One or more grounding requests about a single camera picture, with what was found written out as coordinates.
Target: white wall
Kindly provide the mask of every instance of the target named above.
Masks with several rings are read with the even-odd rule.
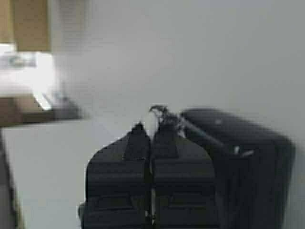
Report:
[[[51,0],[59,85],[123,126],[212,105],[297,144],[286,229],[305,227],[305,1]]]

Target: white surface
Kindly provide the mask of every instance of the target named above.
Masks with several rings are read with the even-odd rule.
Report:
[[[126,126],[154,103],[212,105],[290,136],[284,228],[305,228],[304,0],[49,2],[57,76],[91,115]]]
[[[26,229],[76,229],[88,160],[115,141],[99,121],[3,130]]]

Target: wooden cabinet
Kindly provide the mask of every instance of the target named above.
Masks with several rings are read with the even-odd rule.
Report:
[[[14,41],[17,51],[50,51],[48,0],[0,0],[0,42]]]
[[[11,0],[0,0],[0,43],[14,41]]]

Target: black suitcase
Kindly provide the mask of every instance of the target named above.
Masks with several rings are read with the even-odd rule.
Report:
[[[280,229],[295,154],[292,143],[215,109],[189,109],[181,115],[186,137],[212,158],[221,228]]]

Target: white table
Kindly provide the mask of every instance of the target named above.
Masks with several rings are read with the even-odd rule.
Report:
[[[86,120],[5,128],[3,137],[25,229],[80,228],[88,160],[120,136]]]

